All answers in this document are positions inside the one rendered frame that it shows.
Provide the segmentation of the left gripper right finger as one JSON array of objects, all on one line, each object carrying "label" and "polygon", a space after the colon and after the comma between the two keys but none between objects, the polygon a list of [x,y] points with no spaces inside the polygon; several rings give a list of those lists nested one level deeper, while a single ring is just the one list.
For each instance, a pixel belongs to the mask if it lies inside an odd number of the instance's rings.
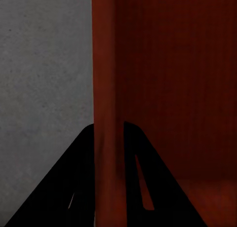
[{"label": "left gripper right finger", "polygon": [[[143,207],[137,155],[155,210]],[[207,227],[143,130],[124,123],[127,227]]]}]

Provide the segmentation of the storage box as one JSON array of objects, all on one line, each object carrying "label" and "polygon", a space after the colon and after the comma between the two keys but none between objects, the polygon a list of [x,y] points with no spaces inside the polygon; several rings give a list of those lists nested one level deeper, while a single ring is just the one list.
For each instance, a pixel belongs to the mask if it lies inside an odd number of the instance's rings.
[{"label": "storage box", "polygon": [[[127,227],[124,123],[207,227],[237,227],[237,0],[92,0],[96,227]],[[155,210],[137,155],[143,207]]]}]

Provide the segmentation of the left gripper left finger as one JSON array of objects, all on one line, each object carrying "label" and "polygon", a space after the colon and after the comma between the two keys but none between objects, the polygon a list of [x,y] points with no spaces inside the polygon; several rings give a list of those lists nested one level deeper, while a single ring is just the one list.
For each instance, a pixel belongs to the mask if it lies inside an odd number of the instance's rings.
[{"label": "left gripper left finger", "polygon": [[94,123],[86,126],[4,227],[94,227]]}]

